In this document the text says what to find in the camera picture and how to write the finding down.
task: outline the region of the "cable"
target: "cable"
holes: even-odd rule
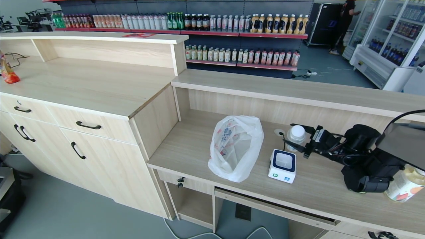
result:
[[[174,238],[176,238],[176,239],[182,239],[182,238],[180,238],[180,237],[178,237],[174,232],[173,232],[173,230],[170,228],[170,226],[168,225],[168,223],[167,223],[167,221],[165,220],[165,218],[164,218],[164,223],[165,223],[165,225],[167,226],[167,228],[168,228],[168,230],[170,230],[170,232],[171,232],[171,234],[174,236]],[[269,231],[265,228],[265,227],[259,227],[259,228],[257,228],[257,229],[255,229],[253,232],[251,232],[251,234],[246,238],[246,239],[249,239],[252,235],[254,235],[254,233],[256,233],[258,230],[260,230],[260,229],[264,229],[266,232],[267,232],[267,234],[269,235],[269,237],[271,238],[271,239],[273,239],[273,237],[272,237],[272,235],[270,235],[270,233],[269,233]],[[199,237],[199,236],[203,236],[203,235],[208,235],[208,234],[211,234],[211,235],[214,235],[214,236],[216,236],[217,238],[219,238],[219,239],[223,239],[223,238],[221,238],[219,235],[217,235],[217,234],[215,234],[215,233],[212,233],[212,232],[205,232],[205,233],[202,233],[202,234],[199,234],[199,235],[195,235],[195,236],[192,236],[192,237],[188,237],[188,238],[185,238],[185,239],[193,239],[193,238],[196,238],[196,237]]]

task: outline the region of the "refrigerator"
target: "refrigerator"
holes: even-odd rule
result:
[[[425,60],[425,0],[376,0],[366,8],[373,17],[350,64],[379,89],[402,91]]]

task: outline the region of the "person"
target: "person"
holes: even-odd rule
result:
[[[344,36],[351,24],[351,20],[353,20],[353,16],[357,16],[361,13],[361,11],[354,12],[355,1],[356,0],[346,0],[341,9],[341,17],[337,24],[337,31],[329,50],[329,53],[332,55],[339,55],[337,51],[338,43],[344,40]]]

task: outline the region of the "cabinet door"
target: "cabinet door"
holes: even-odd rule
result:
[[[62,178],[59,169],[50,159],[37,147],[35,142],[25,139],[20,126],[9,113],[0,111],[0,131],[18,148],[25,157],[43,173]]]
[[[109,196],[99,180],[90,172],[85,160],[74,157],[76,152],[59,126],[18,115],[12,116],[24,126],[24,131],[35,139],[34,143],[51,159],[51,164],[63,174],[60,179],[103,196]]]
[[[115,202],[167,217],[137,145],[61,128]]]

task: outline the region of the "snack bag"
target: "snack bag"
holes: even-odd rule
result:
[[[0,68],[1,68],[1,75],[4,81],[6,81],[6,83],[13,84],[20,81],[19,77],[12,70],[12,67],[10,67],[10,64],[7,62],[6,56],[3,54],[1,50],[0,50]]]

